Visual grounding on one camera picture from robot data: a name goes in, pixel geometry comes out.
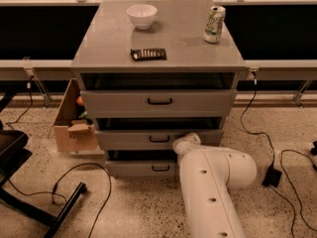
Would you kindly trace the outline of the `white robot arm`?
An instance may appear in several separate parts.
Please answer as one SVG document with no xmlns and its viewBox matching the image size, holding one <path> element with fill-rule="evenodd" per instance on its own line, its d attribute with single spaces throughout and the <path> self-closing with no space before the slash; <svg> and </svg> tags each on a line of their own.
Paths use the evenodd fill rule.
<svg viewBox="0 0 317 238">
<path fill-rule="evenodd" d="M 247 153 L 205 146 L 189 133 L 172 144 L 192 238 L 247 238 L 232 202 L 231 189 L 247 187 L 257 165 Z"/>
</svg>

